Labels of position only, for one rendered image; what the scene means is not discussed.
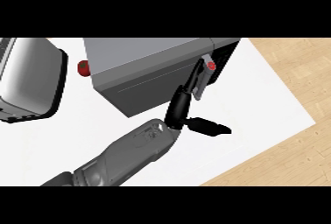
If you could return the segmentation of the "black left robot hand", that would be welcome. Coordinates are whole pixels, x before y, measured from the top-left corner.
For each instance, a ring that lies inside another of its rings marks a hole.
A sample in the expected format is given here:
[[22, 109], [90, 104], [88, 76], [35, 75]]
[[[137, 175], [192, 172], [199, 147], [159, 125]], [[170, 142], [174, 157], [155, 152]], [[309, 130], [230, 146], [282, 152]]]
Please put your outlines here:
[[192, 101], [192, 90], [196, 86], [199, 74], [202, 72], [202, 59], [198, 60], [189, 79], [183, 85], [179, 85], [174, 95], [170, 100], [170, 106], [164, 122], [167, 126], [174, 130], [181, 130], [183, 126], [187, 126], [189, 130], [215, 137], [220, 134], [230, 134], [232, 130], [221, 124], [211, 122], [199, 117], [189, 118], [189, 107]]

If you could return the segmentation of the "dark grey microwave door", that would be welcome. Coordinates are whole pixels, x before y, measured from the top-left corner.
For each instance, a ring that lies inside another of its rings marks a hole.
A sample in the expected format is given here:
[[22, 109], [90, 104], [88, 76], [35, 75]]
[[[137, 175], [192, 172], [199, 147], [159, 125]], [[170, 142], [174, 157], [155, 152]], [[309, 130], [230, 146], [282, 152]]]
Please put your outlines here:
[[122, 115], [133, 117], [171, 99], [179, 85], [189, 79], [196, 61], [198, 57], [193, 57], [150, 73], [140, 72], [137, 78], [125, 75], [102, 80], [100, 75], [94, 74], [93, 88]]

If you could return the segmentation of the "grey microwave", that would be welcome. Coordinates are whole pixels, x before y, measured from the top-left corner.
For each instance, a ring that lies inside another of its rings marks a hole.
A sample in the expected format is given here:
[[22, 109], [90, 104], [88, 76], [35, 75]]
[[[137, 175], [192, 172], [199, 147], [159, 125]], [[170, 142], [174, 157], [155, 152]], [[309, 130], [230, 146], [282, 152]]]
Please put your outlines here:
[[184, 60], [210, 54], [215, 64], [208, 85], [218, 78], [239, 44], [238, 38], [84, 38], [90, 78], [139, 77]]

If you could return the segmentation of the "red tomato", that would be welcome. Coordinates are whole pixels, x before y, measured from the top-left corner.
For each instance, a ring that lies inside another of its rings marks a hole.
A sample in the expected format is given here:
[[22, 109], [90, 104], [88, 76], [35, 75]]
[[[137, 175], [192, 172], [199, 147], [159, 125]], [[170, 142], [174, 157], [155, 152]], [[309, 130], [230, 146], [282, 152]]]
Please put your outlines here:
[[81, 60], [77, 64], [77, 72], [82, 77], [90, 76], [88, 62]]

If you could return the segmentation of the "silver and black toaster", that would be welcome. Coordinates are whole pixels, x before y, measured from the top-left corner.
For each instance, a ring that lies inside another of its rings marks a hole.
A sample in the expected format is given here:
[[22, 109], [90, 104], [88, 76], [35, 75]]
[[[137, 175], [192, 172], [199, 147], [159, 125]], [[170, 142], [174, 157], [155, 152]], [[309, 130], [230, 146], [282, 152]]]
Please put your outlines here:
[[57, 112], [68, 54], [46, 38], [0, 38], [0, 121], [19, 123]]

